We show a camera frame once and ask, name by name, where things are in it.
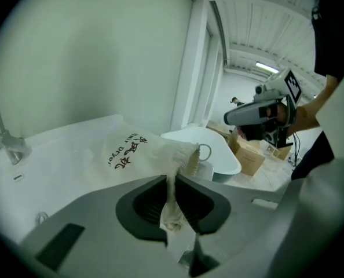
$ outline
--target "faucet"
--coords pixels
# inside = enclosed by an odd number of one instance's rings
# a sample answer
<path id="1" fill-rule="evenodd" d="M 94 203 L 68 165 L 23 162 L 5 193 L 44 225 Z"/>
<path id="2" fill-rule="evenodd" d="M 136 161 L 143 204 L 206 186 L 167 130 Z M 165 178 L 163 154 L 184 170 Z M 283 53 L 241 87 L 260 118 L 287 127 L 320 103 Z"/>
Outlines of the faucet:
<path id="1" fill-rule="evenodd" d="M 9 130 L 5 129 L 0 112 L 0 139 L 11 163 L 18 164 L 28 154 L 28 147 L 24 138 L 11 136 Z"/>

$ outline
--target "floor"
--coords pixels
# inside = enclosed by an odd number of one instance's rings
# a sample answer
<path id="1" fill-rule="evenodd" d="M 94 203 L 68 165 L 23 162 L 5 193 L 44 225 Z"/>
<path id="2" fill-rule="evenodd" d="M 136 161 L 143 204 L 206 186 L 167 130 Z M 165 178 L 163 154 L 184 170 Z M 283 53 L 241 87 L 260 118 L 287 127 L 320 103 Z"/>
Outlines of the floor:
<path id="1" fill-rule="evenodd" d="M 290 182 L 293 167 L 286 160 L 280 160 L 270 153 L 262 153 L 265 160 L 254 176 L 239 173 L 223 175 L 214 173 L 213 181 L 241 188 L 278 191 L 286 182 Z"/>

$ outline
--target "drain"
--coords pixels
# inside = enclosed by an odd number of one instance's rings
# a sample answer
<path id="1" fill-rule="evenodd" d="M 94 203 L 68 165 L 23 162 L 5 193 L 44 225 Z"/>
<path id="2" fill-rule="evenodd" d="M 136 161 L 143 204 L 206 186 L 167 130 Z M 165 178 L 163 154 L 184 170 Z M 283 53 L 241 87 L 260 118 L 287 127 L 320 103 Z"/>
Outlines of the drain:
<path id="1" fill-rule="evenodd" d="M 39 212 L 36 217 L 35 217 L 35 225 L 40 225 L 41 223 L 43 223 L 43 221 L 45 221 L 46 219 L 48 219 L 49 216 L 47 215 L 47 213 L 45 212 Z"/>

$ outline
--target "open cardboard box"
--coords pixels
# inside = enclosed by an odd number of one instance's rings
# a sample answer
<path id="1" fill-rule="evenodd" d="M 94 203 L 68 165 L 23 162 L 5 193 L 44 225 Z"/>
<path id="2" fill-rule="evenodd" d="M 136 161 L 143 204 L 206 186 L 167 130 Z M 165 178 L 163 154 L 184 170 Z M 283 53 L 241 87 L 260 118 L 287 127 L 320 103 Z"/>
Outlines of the open cardboard box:
<path id="1" fill-rule="evenodd" d="M 228 145 L 240 162 L 244 174 L 253 176 L 265 160 L 257 140 L 246 141 L 233 134 L 229 137 Z"/>

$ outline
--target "fluorescent light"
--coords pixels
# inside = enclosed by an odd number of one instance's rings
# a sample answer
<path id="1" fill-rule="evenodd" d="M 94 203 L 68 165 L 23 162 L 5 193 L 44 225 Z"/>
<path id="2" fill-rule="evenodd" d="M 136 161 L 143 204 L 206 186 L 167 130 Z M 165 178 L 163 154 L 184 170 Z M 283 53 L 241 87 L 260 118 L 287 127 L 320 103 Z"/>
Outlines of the fluorescent light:
<path id="1" fill-rule="evenodd" d="M 278 71 L 279 71 L 279 70 L 276 70 L 275 68 L 272 68 L 272 67 L 270 67 L 270 66 L 267 66 L 267 65 L 265 65 L 265 64 L 262 64 L 262 63 L 260 63 L 260 62 L 255 63 L 255 65 L 256 65 L 257 67 L 259 67 L 259 68 L 265 69 L 265 70 L 270 71 L 270 72 L 272 72 L 272 73 L 278 73 Z"/>

